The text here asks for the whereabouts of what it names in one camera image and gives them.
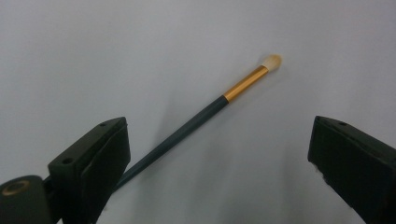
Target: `black object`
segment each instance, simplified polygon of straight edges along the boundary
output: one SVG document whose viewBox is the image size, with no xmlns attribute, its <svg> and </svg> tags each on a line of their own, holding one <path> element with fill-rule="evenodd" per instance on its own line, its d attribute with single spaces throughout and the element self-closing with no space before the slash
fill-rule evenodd
<svg viewBox="0 0 396 224">
<path fill-rule="evenodd" d="M 336 119 L 316 117 L 308 160 L 366 223 L 396 223 L 396 150 Z"/>
<path fill-rule="evenodd" d="M 44 182 L 24 176 L 0 186 L 0 223 L 95 223 L 130 159 L 126 119 L 103 122 L 49 164 Z"/>
<path fill-rule="evenodd" d="M 150 151 L 142 160 L 131 167 L 125 174 L 121 177 L 120 182 L 117 184 L 115 190 L 122 187 L 130 179 L 134 178 L 153 162 L 158 160 L 163 154 L 169 151 L 172 147 L 177 145 L 181 140 L 189 136 L 192 132 L 198 129 L 201 125 L 211 119 L 216 115 L 222 108 L 228 104 L 228 100 L 221 95 L 212 104 L 205 107 L 192 119 L 187 121 L 183 126 L 181 126 L 177 131 L 172 133 L 163 142 Z"/>
</svg>

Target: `paintbrush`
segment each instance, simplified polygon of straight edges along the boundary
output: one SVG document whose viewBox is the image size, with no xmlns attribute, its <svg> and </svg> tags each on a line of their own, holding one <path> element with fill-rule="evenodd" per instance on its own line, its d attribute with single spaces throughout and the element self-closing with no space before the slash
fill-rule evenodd
<svg viewBox="0 0 396 224">
<path fill-rule="evenodd" d="M 163 154 L 169 151 L 172 147 L 178 144 L 185 137 L 190 135 L 201 125 L 211 119 L 215 114 L 217 114 L 222 108 L 224 108 L 228 103 L 233 101 L 238 95 L 250 87 L 253 83 L 264 77 L 269 72 L 276 70 L 282 62 L 279 55 L 270 55 L 267 57 L 262 64 L 252 71 L 249 75 L 243 78 L 241 81 L 236 83 L 232 88 L 222 94 L 217 100 L 205 107 L 201 112 L 195 115 L 192 119 L 187 121 L 183 126 L 181 126 L 177 131 L 172 133 L 163 142 L 150 151 L 142 160 L 131 167 L 127 172 L 125 172 L 120 178 L 117 184 L 117 190 L 122 187 L 126 182 L 134 178 L 156 160 L 158 160 Z"/>
</svg>

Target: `black brush handle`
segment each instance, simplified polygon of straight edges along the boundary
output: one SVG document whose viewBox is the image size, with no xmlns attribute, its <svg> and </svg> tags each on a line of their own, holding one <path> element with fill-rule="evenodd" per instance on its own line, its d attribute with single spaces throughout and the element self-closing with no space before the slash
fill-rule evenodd
<svg viewBox="0 0 396 224">
<path fill-rule="evenodd" d="M 125 172 L 120 178 L 114 191 L 122 187 L 126 182 L 134 178 L 156 160 L 158 160 L 163 154 L 169 151 L 172 147 L 177 145 L 181 140 L 189 136 L 192 132 L 198 129 L 201 125 L 211 119 L 216 115 L 222 108 L 228 104 L 228 100 L 221 95 L 212 104 L 205 107 L 201 112 L 195 115 L 192 119 L 187 121 L 183 126 L 181 126 L 177 131 L 172 133 L 168 138 L 161 142 L 157 147 L 152 149 L 148 155 L 146 155 L 137 164 L 131 167 L 127 172 Z"/>
</svg>

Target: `white table surface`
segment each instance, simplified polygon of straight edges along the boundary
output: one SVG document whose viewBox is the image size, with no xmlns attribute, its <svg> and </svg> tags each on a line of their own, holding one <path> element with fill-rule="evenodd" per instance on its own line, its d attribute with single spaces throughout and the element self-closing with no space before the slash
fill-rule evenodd
<svg viewBox="0 0 396 224">
<path fill-rule="evenodd" d="M 134 164 L 271 53 L 98 223 L 363 223 L 306 157 L 316 115 L 396 147 L 393 0 L 0 1 L 0 182 L 120 116 Z"/>
</svg>

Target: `brush tip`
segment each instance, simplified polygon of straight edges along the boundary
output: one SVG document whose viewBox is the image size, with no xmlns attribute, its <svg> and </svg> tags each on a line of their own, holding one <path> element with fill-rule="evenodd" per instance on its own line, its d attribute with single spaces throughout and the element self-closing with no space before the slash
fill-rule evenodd
<svg viewBox="0 0 396 224">
<path fill-rule="evenodd" d="M 272 54 L 265 58 L 262 66 L 266 67 L 269 72 L 276 70 L 282 64 L 282 57 L 277 54 Z"/>
</svg>

